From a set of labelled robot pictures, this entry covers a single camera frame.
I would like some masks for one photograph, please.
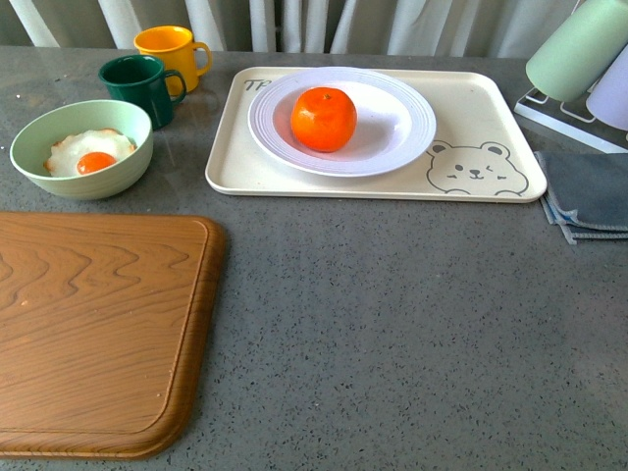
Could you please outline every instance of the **wooden cutting board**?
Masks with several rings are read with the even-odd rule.
[[[0,213],[0,457],[137,459],[170,445],[224,251],[202,217]]]

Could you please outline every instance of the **white curtain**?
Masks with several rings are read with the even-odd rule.
[[[529,58],[577,3],[0,0],[0,44],[133,49],[141,30],[181,25],[215,51]]]

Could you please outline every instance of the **serving tray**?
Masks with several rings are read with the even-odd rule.
[[[263,87],[302,70],[256,67],[235,76],[205,168],[214,189],[232,195],[508,203],[545,193],[545,176],[497,85],[473,73],[376,70],[414,87],[436,114],[434,142],[405,167],[344,178],[284,165],[253,139],[248,108]]]
[[[170,445],[196,395],[224,245],[202,217],[0,213],[0,457]]]

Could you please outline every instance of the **green mug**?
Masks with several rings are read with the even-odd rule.
[[[628,0],[587,0],[530,58],[530,82],[554,100],[580,98],[628,43]]]
[[[153,56],[119,57],[102,66],[98,77],[114,100],[128,101],[148,113],[154,130],[173,120],[174,105],[181,103],[187,94],[181,73],[166,70],[163,61]],[[168,77],[177,77],[182,83],[182,91],[175,97],[168,94]]]

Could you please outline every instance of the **gray countertop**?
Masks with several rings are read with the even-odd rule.
[[[29,121],[107,98],[129,51],[0,47],[0,210],[198,214],[229,249],[192,417],[137,462],[0,470],[625,469],[628,246],[567,244],[529,204],[230,196],[204,169],[234,75],[252,66],[471,71],[512,109],[524,61],[216,53],[129,190],[51,196],[9,148]],[[584,146],[517,117],[534,150]]]

